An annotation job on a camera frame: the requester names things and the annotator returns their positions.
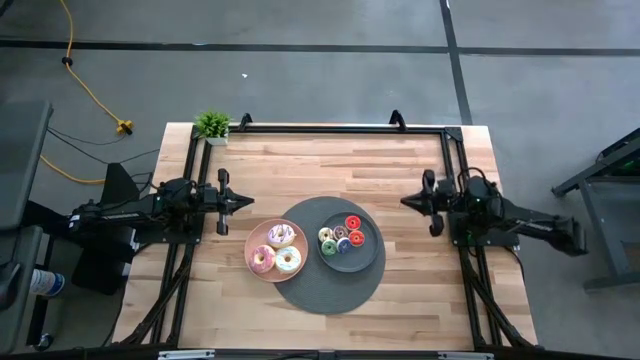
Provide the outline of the dark grey plate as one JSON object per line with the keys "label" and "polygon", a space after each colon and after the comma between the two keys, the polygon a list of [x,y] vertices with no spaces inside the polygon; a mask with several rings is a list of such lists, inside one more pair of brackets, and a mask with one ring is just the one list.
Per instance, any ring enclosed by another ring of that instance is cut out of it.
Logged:
{"label": "dark grey plate", "polygon": [[365,235],[365,242],[362,246],[352,246],[350,251],[345,254],[340,254],[337,251],[332,256],[326,256],[321,251],[321,244],[318,244],[320,258],[324,263],[330,268],[343,273],[354,273],[367,268],[383,249],[382,238],[378,233],[377,227],[364,215],[353,212],[339,212],[328,217],[322,223],[322,228],[329,227],[333,230],[338,225],[346,227],[345,219],[350,215],[359,216],[361,219],[361,227],[358,230]]}

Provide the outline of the silver metal bracket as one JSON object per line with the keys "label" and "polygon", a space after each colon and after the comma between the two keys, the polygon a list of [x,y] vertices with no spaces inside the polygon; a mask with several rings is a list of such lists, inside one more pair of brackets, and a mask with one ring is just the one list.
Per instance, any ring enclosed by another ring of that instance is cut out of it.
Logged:
{"label": "silver metal bracket", "polygon": [[482,352],[438,352],[438,360],[495,360],[494,354]]}
{"label": "silver metal bracket", "polygon": [[213,360],[215,354],[213,349],[161,351],[157,360]]}

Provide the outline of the grey office desk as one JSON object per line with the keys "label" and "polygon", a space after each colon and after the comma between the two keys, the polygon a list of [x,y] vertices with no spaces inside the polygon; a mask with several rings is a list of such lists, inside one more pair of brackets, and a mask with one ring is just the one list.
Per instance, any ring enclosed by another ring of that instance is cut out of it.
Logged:
{"label": "grey office desk", "polygon": [[48,101],[0,104],[0,231],[21,223],[52,112]]}
{"label": "grey office desk", "polygon": [[1,290],[4,289],[5,279],[15,263],[19,264],[19,271],[12,287],[16,295],[6,309],[2,307],[4,301],[0,295],[0,355],[8,354],[15,349],[42,234],[42,229],[36,226],[0,231]]}

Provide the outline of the round grey woven placemat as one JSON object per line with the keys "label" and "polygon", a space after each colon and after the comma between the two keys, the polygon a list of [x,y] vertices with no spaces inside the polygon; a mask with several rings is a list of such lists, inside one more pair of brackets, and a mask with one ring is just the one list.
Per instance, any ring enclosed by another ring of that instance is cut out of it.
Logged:
{"label": "round grey woven placemat", "polygon": [[333,315],[352,311],[369,300],[383,277],[386,253],[376,224],[383,249],[367,268],[343,273],[330,268],[320,258],[318,231],[328,217],[339,212],[364,215],[375,224],[372,217],[355,203],[331,196],[304,200],[283,214],[285,220],[302,229],[309,253],[302,270],[292,279],[278,283],[276,288],[289,303],[307,312]]}

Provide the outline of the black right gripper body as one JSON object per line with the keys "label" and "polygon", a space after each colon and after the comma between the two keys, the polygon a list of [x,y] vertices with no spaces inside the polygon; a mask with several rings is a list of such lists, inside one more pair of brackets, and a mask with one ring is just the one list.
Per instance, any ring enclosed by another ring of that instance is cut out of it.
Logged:
{"label": "black right gripper body", "polygon": [[451,203],[456,197],[455,181],[452,179],[436,180],[433,170],[425,170],[422,178],[422,194],[427,202],[427,214],[431,217],[429,232],[439,236],[444,230],[444,219],[441,212],[450,211]]}

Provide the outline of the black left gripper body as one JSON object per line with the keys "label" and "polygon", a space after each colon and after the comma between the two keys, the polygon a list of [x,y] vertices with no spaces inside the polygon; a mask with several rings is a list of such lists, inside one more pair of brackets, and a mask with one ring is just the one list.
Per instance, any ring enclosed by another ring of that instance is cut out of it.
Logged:
{"label": "black left gripper body", "polygon": [[228,234],[227,217],[231,214],[231,207],[235,203],[234,196],[229,192],[229,173],[220,168],[217,172],[218,187],[207,183],[202,187],[202,211],[217,213],[216,233]]}

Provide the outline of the large purple frosted donut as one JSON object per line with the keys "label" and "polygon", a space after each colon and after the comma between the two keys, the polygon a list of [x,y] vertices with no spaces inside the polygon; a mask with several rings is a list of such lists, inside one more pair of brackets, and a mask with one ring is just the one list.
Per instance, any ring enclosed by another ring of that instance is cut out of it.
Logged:
{"label": "large purple frosted donut", "polygon": [[290,246],[296,237],[294,229],[289,224],[274,225],[267,234],[268,244],[276,249]]}

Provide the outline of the black metal table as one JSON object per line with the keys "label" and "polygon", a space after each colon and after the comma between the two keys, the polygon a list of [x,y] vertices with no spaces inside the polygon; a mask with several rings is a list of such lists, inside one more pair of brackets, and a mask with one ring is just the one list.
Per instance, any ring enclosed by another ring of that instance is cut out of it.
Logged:
{"label": "black metal table", "polygon": [[640,128],[612,143],[595,163],[552,188],[556,197],[581,193],[609,274],[584,283],[586,291],[640,285],[627,250],[640,251]]}

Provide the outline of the large white frosted donut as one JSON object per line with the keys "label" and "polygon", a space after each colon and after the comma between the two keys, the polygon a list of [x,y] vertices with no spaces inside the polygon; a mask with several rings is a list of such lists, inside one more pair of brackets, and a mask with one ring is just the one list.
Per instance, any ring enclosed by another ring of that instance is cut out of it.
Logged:
{"label": "large white frosted donut", "polygon": [[301,253],[294,246],[284,247],[276,252],[275,266],[280,273],[295,273],[301,264]]}

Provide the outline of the pink plate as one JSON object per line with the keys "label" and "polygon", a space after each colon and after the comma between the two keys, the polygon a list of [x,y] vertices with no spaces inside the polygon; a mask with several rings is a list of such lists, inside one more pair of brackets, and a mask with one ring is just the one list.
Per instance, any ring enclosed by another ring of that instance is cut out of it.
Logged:
{"label": "pink plate", "polygon": [[[253,250],[256,247],[260,246],[260,245],[269,245],[268,242],[267,242],[267,234],[268,234],[269,230],[274,225],[282,224],[282,223],[289,224],[294,229],[294,231],[296,233],[296,237],[295,237],[293,243],[290,246],[296,247],[299,250],[299,252],[301,253],[301,256],[302,256],[302,264],[301,264],[301,266],[299,267],[299,269],[295,273],[290,273],[290,274],[280,273],[277,270],[275,265],[269,272],[266,272],[266,273],[263,273],[263,274],[254,273],[249,267],[250,256],[252,255]],[[245,248],[244,248],[244,257],[245,257],[246,265],[247,265],[249,271],[252,274],[254,274],[255,276],[257,276],[258,278],[260,278],[261,280],[264,280],[264,281],[270,282],[270,283],[284,282],[286,280],[292,279],[304,267],[305,262],[307,260],[308,253],[309,253],[309,246],[308,246],[306,237],[305,237],[303,231],[301,230],[301,228],[299,226],[297,226],[296,224],[294,224],[293,222],[291,222],[289,220],[284,220],[284,219],[272,219],[272,220],[267,220],[267,221],[259,224],[250,233],[249,237],[247,238],[247,240],[245,242]]]}

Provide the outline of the white and blue bottle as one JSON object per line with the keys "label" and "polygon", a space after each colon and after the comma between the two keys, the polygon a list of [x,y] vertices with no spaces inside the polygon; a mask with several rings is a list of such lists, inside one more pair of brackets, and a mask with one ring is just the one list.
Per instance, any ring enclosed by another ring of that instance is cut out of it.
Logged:
{"label": "white and blue bottle", "polygon": [[30,292],[45,297],[55,297],[64,288],[65,277],[60,273],[34,269],[31,276]]}

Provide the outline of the green plant in white pot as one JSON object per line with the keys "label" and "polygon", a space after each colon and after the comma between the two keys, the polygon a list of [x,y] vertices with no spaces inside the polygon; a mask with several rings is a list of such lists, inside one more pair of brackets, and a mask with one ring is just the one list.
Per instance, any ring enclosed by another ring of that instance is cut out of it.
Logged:
{"label": "green plant in white pot", "polygon": [[223,112],[206,111],[195,117],[195,126],[200,138],[211,146],[228,144],[231,117]]}

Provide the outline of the large pink frosted donut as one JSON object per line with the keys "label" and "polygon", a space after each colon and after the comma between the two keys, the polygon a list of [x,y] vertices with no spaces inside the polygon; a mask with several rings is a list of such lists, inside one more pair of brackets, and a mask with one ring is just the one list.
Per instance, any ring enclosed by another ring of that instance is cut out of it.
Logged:
{"label": "large pink frosted donut", "polygon": [[249,267],[256,274],[269,272],[275,265],[276,253],[269,245],[256,247],[250,256]]}

